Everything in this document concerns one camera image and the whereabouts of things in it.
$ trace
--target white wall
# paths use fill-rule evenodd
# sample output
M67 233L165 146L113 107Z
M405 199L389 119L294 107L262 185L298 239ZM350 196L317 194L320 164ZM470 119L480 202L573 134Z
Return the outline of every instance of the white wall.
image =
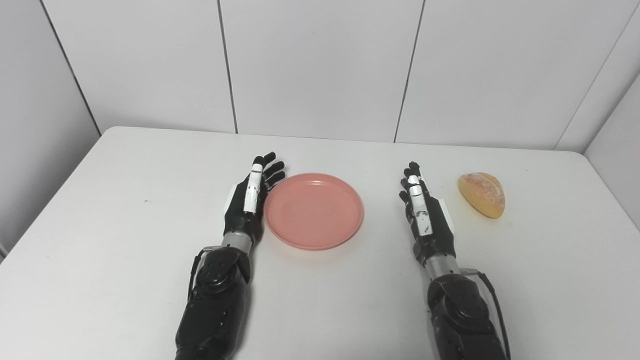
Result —
M44 0L101 131L234 132L216 0Z
M583 153L640 73L640 11L629 19L556 150Z
M427 0L397 141L553 149L637 4Z
M0 243L11 249L98 132L38 0L0 1Z
M640 77L589 145L585 156L640 229Z
M240 133L582 152L640 71L640 0L44 3L102 130L233 95Z
M392 142L422 0L221 0L241 133Z

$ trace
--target robotic arm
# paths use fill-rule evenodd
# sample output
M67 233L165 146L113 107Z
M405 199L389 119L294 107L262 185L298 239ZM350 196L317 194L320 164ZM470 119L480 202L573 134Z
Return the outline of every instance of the robotic arm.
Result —
M401 184L404 191L400 198L415 239L413 254L429 277L427 305L440 359L510 359L493 286L477 270L458 267L453 233L442 203L429 194L417 163L411 162L404 170ZM482 280L479 283L491 293L490 299L484 299L473 276Z
M284 179L284 163L270 152L253 161L236 186L220 246L205 247L193 261L187 306L175 336L176 360L228 360L236 351L247 308L249 253L262 238L264 201Z

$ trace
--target cable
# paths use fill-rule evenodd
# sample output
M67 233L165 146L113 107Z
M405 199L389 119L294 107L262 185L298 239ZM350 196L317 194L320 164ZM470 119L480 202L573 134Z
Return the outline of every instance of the cable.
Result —
M196 275L196 269L198 268L198 264L200 263L202 254L204 254L204 249L198 253L198 255L193 260L193 265L191 265L191 276L189 277L189 293L187 294L187 301L189 301L189 299L191 298L191 292L193 291L193 278Z
M489 292L493 297L493 303L495 304L495 309L498 312L498 319L500 320L500 329L502 331L502 339L504 340L504 352L507 355L507 359L511 360L511 350L509 349L509 339L507 338L507 329L504 326L504 319L502 318L500 303L498 303L498 296L496 296L495 289L493 288L493 285L491 285L491 281L489 281L489 278L482 272L478 272L477 274L478 274L478 277L484 283L484 285L489 289Z

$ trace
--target bread roll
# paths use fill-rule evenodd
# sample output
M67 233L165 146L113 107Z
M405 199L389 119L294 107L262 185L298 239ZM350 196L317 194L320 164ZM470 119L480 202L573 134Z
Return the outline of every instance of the bread roll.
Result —
M490 218L504 212L504 191L500 181L484 172L465 174L458 179L458 188L469 204Z

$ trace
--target table surface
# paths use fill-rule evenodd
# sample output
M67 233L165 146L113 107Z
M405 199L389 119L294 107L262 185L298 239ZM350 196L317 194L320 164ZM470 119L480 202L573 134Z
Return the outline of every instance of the table surface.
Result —
M492 280L513 359L637 357L640 233L579 154L116 127L0 265L2 358L173 359L193 256L220 243L230 186L272 150L289 175L348 182L365 218L319 252L266 231L237 360L434 359L397 197L411 160L447 202L459 265ZM460 195L475 171L503 184L502 218Z

